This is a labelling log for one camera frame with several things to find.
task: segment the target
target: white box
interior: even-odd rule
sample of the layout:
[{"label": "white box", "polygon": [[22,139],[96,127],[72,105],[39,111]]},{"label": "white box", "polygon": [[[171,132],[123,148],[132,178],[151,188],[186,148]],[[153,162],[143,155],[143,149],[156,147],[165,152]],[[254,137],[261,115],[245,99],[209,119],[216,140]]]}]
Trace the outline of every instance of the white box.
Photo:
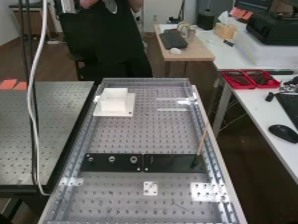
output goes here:
[{"label": "white box", "polygon": [[103,112],[127,111],[128,89],[105,88],[100,98]]},{"label": "white box", "polygon": [[236,48],[257,66],[297,68],[298,46],[265,45],[248,31],[236,36]]}]

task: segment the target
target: keyboard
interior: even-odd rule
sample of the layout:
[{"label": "keyboard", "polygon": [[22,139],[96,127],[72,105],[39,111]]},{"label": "keyboard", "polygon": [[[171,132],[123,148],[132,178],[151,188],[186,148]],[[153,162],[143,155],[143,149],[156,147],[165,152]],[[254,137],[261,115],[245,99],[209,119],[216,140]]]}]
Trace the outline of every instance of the keyboard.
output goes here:
[{"label": "keyboard", "polygon": [[160,34],[160,38],[167,50],[172,48],[184,49],[189,45],[178,30],[165,30],[165,32]]},{"label": "keyboard", "polygon": [[276,97],[298,129],[298,95],[278,93]]}]

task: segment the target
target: white cable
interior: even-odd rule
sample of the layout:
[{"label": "white cable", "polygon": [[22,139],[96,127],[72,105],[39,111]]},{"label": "white cable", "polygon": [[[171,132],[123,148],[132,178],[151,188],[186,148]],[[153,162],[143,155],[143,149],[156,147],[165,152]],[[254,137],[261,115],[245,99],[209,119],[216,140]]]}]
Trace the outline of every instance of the white cable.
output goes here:
[{"label": "white cable", "polygon": [[28,92],[27,92],[27,106],[28,106],[29,117],[33,124],[33,135],[35,135],[35,145],[36,145],[36,182],[39,185],[40,193],[44,196],[49,196],[49,194],[44,192],[44,189],[40,183],[40,140],[39,140],[36,117],[32,110],[32,87],[33,87],[33,81],[35,81],[36,68],[37,68],[37,64],[40,60],[43,47],[44,47],[44,40],[45,40],[45,33],[47,33],[47,20],[48,20],[48,2],[47,0],[43,0],[43,28],[41,28],[39,48],[36,51],[35,60],[33,60],[32,68],[31,68],[31,76],[29,76]]}]

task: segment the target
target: computer mouse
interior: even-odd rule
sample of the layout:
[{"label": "computer mouse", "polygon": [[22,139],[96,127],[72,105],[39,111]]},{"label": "computer mouse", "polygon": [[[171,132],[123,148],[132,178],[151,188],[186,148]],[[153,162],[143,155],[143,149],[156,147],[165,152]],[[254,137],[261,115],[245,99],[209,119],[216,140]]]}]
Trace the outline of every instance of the computer mouse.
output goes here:
[{"label": "computer mouse", "polygon": [[172,48],[172,49],[171,49],[171,54],[177,54],[177,55],[180,55],[180,54],[182,54],[182,51],[181,51],[178,48]]},{"label": "computer mouse", "polygon": [[298,143],[298,134],[288,126],[273,125],[272,127],[269,127],[269,131],[272,132],[272,134],[274,134],[277,137],[280,137],[285,141],[292,142],[294,144]]}]

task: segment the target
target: white block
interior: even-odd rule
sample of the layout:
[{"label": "white block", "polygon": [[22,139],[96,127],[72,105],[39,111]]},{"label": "white block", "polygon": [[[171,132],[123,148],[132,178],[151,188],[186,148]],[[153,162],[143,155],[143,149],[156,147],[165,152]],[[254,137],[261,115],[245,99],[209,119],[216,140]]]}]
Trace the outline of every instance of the white block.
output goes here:
[{"label": "white block", "polygon": [[107,88],[101,94],[100,105],[103,112],[127,111],[128,89]]}]

